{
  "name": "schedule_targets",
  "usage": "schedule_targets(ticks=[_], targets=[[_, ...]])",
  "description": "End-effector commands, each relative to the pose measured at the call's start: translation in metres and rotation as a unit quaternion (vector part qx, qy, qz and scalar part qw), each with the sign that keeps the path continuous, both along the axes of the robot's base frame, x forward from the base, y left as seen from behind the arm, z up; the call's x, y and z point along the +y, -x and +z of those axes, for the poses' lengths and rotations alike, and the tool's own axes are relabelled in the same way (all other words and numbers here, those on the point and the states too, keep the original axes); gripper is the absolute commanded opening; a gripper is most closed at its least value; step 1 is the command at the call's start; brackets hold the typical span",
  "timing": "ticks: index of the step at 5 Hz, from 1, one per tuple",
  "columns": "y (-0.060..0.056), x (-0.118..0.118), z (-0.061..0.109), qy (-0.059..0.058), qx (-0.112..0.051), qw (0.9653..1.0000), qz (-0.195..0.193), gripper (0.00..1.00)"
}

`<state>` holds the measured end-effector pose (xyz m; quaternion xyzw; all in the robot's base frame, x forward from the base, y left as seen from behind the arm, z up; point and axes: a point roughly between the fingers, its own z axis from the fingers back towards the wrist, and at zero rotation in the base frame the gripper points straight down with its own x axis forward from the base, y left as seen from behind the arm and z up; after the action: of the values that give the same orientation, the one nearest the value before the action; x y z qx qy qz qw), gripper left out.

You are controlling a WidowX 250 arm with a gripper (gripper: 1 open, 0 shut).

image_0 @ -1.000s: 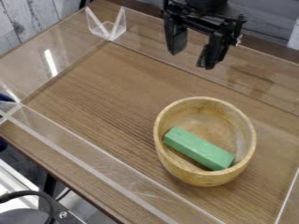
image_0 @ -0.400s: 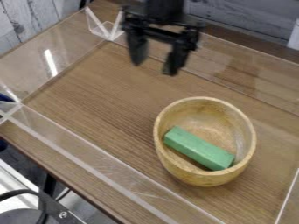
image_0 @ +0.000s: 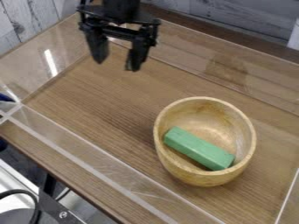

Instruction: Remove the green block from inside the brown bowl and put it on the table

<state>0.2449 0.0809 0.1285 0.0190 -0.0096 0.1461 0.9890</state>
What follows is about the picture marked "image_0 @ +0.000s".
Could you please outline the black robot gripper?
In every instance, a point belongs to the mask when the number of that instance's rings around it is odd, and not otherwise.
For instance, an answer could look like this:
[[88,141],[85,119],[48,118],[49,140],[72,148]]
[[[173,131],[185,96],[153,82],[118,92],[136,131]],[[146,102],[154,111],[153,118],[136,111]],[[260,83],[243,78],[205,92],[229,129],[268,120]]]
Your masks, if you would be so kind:
[[77,13],[93,60],[101,64],[108,57],[106,36],[130,41],[125,70],[137,72],[157,44],[161,20],[140,8],[140,0],[102,0],[101,4],[78,0]]

